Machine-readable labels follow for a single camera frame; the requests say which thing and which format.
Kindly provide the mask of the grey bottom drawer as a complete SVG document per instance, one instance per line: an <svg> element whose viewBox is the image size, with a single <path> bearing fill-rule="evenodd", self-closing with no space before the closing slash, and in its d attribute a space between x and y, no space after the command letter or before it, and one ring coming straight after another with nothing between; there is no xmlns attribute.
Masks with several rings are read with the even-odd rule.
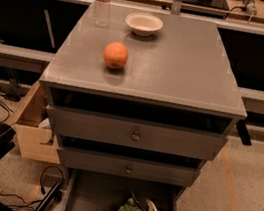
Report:
<svg viewBox="0 0 264 211"><path fill-rule="evenodd" d="M126 200L134 196L145 211L148 211L148 199L152 200L158 211L176 211L177 190L171 184L74 169L61 209L117 211Z"/></svg>

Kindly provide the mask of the grey drawer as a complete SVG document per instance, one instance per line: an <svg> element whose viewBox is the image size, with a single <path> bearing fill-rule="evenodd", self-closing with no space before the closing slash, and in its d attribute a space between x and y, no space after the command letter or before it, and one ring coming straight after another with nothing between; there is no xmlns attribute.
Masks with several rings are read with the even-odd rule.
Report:
<svg viewBox="0 0 264 211"><path fill-rule="evenodd" d="M152 200L158 211L176 211L177 190L171 184L74 169L61 209L117 211L126 200L134 196L145 211L148 211L148 199Z"/></svg>
<svg viewBox="0 0 264 211"><path fill-rule="evenodd" d="M69 168L131 177L165 184L190 187L199 171L184 166L167 165L77 148L57 149L60 162Z"/></svg>
<svg viewBox="0 0 264 211"><path fill-rule="evenodd" d="M47 107L47 114L57 135L208 161L217 156L228 140L216 133L159 127L50 105Z"/></svg>

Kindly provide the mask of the grey middle drawer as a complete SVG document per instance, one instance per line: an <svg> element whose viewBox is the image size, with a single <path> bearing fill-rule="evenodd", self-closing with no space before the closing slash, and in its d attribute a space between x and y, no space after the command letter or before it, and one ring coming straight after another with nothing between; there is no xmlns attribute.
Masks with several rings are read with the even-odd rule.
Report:
<svg viewBox="0 0 264 211"><path fill-rule="evenodd" d="M57 149L60 162L69 168L131 177L165 184L190 187L199 171L184 166L167 165L77 148Z"/></svg>

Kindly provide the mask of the grey drawer cabinet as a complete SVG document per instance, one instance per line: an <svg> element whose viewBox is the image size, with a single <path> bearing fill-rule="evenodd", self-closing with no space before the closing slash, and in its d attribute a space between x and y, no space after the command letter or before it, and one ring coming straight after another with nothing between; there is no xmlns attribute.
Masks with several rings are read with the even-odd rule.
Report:
<svg viewBox="0 0 264 211"><path fill-rule="evenodd" d="M125 23L131 12L129 7L113 6L105 29L94 26L91 14L84 13L40 78L48 106L227 137L235 123L246 117L246 110L215 24L160 14L163 28L144 38L134 35ZM104 62L103 49L112 42L128 49L128 62L120 70ZM208 161L55 135L59 148L199 172Z"/></svg>

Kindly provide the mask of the grey top drawer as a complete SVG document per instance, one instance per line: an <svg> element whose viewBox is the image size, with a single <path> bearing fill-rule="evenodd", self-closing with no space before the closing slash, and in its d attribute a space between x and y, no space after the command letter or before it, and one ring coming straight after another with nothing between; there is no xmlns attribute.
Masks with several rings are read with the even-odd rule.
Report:
<svg viewBox="0 0 264 211"><path fill-rule="evenodd" d="M228 140L216 133L159 127L50 105L47 107L47 114L57 135L208 161L217 156Z"/></svg>

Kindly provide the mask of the wooden box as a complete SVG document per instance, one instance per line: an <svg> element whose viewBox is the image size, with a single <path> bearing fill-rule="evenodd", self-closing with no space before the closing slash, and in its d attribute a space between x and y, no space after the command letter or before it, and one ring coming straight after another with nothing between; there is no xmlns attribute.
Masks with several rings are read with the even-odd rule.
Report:
<svg viewBox="0 0 264 211"><path fill-rule="evenodd" d="M44 88L35 82L7 122L16 131L21 157L59 164L57 139L49 128L46 107Z"/></svg>

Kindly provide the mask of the orange fruit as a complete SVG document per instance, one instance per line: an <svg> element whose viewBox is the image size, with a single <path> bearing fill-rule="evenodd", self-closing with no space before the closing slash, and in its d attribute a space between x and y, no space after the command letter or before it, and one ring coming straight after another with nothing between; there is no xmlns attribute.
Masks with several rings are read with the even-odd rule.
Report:
<svg viewBox="0 0 264 211"><path fill-rule="evenodd" d="M104 62L112 70L122 69L128 62L128 56L128 49L120 42L109 43L103 49Z"/></svg>

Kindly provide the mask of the white paper bowl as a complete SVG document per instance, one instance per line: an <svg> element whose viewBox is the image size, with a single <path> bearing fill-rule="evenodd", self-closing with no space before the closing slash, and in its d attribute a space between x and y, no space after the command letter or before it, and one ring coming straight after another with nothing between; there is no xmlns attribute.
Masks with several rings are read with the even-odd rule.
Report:
<svg viewBox="0 0 264 211"><path fill-rule="evenodd" d="M131 13L125 18L127 26L138 36L151 36L163 27L163 21L152 14Z"/></svg>

